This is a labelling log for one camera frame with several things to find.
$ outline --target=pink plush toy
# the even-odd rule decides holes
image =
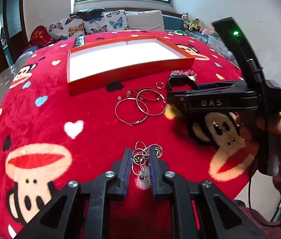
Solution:
[[[205,35],[205,36],[211,36],[213,33],[214,33],[214,31],[211,28],[206,28],[201,32],[201,34]]]

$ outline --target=red bag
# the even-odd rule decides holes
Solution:
[[[32,46],[38,46],[39,48],[42,48],[60,40],[61,38],[51,37],[44,26],[38,26],[33,30],[30,41],[28,42],[28,46],[23,50],[23,52]]]

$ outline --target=hoop earring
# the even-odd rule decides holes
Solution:
[[[165,88],[165,84],[163,82],[156,82],[156,87],[158,89],[163,89],[163,88]]]
[[[138,102],[142,102],[142,101],[138,100],[138,97],[139,97],[139,95],[140,95],[143,91],[153,91],[153,92],[157,93],[157,94],[162,98],[162,101],[163,101],[164,104],[166,104],[166,107],[164,108],[164,110],[163,110],[161,113],[159,113],[159,114],[150,114],[150,113],[148,112],[148,108],[147,108],[147,112],[144,112],[144,110],[139,106]],[[139,91],[138,94],[137,94],[137,96],[136,96],[136,104],[137,104],[137,107],[138,107],[142,112],[144,112],[146,115],[150,115],[150,116],[159,116],[159,115],[163,114],[163,113],[165,112],[165,110],[167,109],[167,107],[168,107],[168,104],[166,103],[164,96],[163,96],[162,94],[160,94],[159,92],[157,92],[156,90],[154,90],[154,89],[143,89],[143,90]]]
[[[121,122],[123,122],[123,123],[125,123],[125,124],[127,124],[127,125],[129,125],[129,126],[133,126],[133,124],[139,124],[139,123],[142,123],[146,118],[147,118],[147,113],[148,113],[148,107],[147,107],[147,105],[143,102],[143,101],[140,101],[141,103],[143,103],[144,104],[144,106],[146,107],[146,109],[147,109],[147,113],[146,112],[144,112],[139,106],[139,108],[141,109],[141,111],[142,112],[144,112],[145,114],[146,114],[146,116],[142,119],[142,120],[137,120],[136,122],[133,122],[133,123],[127,123],[126,121],[123,121],[121,118],[119,118],[118,117],[118,115],[117,115],[117,106],[119,105],[119,103],[121,103],[121,102],[123,102],[123,101],[126,101],[126,100],[136,100],[137,101],[137,99],[136,98],[126,98],[126,99],[123,99],[123,100],[120,100],[119,102],[117,102],[117,104],[116,104],[116,107],[115,107],[115,115],[116,115],[116,118],[118,118]]]

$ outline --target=metal screw cap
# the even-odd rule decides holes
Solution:
[[[173,171],[167,171],[165,172],[165,176],[168,178],[172,178],[175,176],[175,173]]]
[[[77,181],[70,181],[68,183],[68,186],[71,187],[71,188],[75,188],[75,187],[77,187],[78,184],[79,183]]]
[[[111,178],[111,177],[114,177],[115,176],[115,173],[113,171],[107,171],[105,172],[105,176],[107,178]]]
[[[204,180],[204,181],[202,181],[201,184],[206,188],[209,188],[209,187],[211,187],[211,185],[213,185],[213,183],[209,180]]]

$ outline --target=white cushion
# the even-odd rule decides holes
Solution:
[[[138,13],[130,13],[126,15],[129,29],[146,29],[164,31],[164,21],[162,12],[146,11]]]
[[[124,10],[107,13],[84,22],[87,33],[107,32],[127,29],[127,19]]]
[[[54,22],[46,29],[60,37],[79,37],[85,35],[83,20],[71,17]]]

